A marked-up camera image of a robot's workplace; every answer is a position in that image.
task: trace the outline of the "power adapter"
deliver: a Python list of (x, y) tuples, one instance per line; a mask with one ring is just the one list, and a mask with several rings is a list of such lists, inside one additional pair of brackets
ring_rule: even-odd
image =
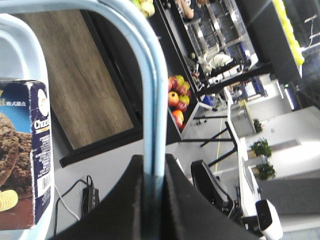
[(94, 188), (93, 184), (82, 190), (82, 215), (83, 218), (87, 215), (93, 208), (95, 208), (100, 202), (99, 199), (99, 189)]

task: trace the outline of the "nutrition label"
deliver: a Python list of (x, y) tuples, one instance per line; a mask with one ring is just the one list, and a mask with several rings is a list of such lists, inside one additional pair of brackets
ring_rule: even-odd
[(39, 153), (35, 155), (35, 161), (42, 165), (42, 168), (38, 172), (37, 187), (38, 197), (42, 196), (46, 190), (50, 187), (50, 162), (51, 162), (51, 141), (50, 135), (42, 136), (39, 138), (40, 148)]

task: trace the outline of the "wooden table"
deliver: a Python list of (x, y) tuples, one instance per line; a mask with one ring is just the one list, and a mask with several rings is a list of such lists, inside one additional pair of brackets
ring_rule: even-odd
[(18, 17), (42, 46), (51, 107), (73, 149), (134, 127), (79, 10)]

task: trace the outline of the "green apple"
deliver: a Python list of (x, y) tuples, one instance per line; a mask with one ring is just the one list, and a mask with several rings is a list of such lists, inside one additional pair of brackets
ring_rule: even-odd
[(181, 75), (175, 75), (175, 78), (178, 80), (178, 86), (182, 86), (185, 82), (185, 79)]
[(131, 2), (139, 9), (141, 10), (140, 2), (138, 0), (131, 0)]
[(190, 98), (187, 95), (181, 95), (179, 101), (185, 103), (187, 106), (190, 104)]

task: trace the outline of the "person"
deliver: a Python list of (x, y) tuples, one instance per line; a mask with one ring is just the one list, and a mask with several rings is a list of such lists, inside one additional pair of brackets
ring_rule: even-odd
[(221, 67), (224, 67), (232, 61), (233, 58), (224, 52), (219, 52), (211, 58), (207, 57), (207, 52), (205, 52), (202, 56), (199, 56), (199, 63), (201, 64), (205, 73), (211, 73), (212, 70), (215, 71)]
[(197, 20), (203, 17), (202, 5), (209, 3), (209, 0), (175, 0), (179, 11), (186, 22)]

